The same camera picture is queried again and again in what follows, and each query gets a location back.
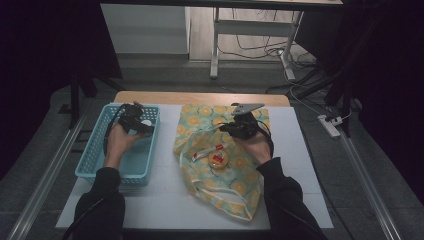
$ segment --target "person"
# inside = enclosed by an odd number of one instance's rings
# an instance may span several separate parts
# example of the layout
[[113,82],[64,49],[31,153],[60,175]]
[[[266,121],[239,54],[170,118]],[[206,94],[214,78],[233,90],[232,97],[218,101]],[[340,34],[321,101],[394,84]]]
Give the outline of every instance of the person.
[[[75,209],[75,220],[100,199],[108,200],[87,214],[73,231],[73,239],[120,239],[124,222],[125,199],[118,191],[119,164],[125,151],[142,138],[128,135],[115,124],[109,135],[104,167],[96,173],[91,190],[81,196]],[[264,177],[264,199],[274,239],[326,239],[314,216],[303,203],[300,184],[286,177],[280,157],[271,158],[265,136],[258,132],[248,140],[234,138],[245,151],[257,160],[257,170]]]

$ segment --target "white table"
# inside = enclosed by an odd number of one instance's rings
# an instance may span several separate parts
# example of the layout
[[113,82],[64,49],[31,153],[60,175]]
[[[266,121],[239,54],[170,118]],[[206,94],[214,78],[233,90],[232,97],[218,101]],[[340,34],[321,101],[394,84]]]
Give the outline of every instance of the white table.
[[[228,216],[213,205],[191,195],[185,188],[178,161],[172,153],[181,105],[158,105],[160,132],[149,184],[134,192],[125,192],[124,228],[156,230],[266,230],[269,221],[263,199],[251,222]],[[291,107],[265,107],[275,143],[274,156],[281,156],[284,173],[295,178],[304,191],[304,202],[321,228],[332,228],[311,160]],[[57,222],[68,227],[75,206],[91,185],[78,179]]]

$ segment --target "teal plastic basket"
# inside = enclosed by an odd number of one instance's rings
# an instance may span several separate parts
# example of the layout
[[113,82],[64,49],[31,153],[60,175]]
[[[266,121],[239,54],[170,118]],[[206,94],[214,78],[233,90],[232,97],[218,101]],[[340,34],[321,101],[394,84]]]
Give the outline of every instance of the teal plastic basket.
[[[112,120],[121,104],[108,104],[103,107],[93,133],[81,156],[75,175],[84,178],[90,183],[94,182],[96,172],[103,167],[105,155],[103,153],[103,139],[109,122]],[[152,161],[160,125],[160,112],[157,106],[144,105],[141,121],[150,120],[155,127],[149,137],[137,140],[121,159],[119,172],[121,174],[121,188],[138,188],[146,186],[149,182]]]

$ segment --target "black curtain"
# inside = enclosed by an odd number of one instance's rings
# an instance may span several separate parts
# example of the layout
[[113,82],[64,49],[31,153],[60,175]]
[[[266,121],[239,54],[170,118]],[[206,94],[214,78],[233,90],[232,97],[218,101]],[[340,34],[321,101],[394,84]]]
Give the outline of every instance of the black curtain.
[[423,13],[421,1],[393,1],[352,71],[361,122],[422,203]]
[[53,92],[74,74],[82,86],[122,75],[96,1],[3,2],[0,32],[1,179],[43,121]]

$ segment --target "hand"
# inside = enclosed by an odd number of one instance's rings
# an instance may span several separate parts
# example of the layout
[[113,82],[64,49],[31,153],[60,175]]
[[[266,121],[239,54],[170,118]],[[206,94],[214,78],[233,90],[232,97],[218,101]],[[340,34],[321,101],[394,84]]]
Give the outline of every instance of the hand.
[[257,132],[255,136],[247,140],[240,138],[233,139],[234,142],[241,145],[250,156],[255,158],[259,164],[263,164],[271,159],[271,150],[268,141],[261,132]]
[[120,124],[114,124],[109,134],[106,159],[103,166],[118,169],[124,152],[130,149],[133,143],[142,137],[144,137],[142,133],[129,135]]

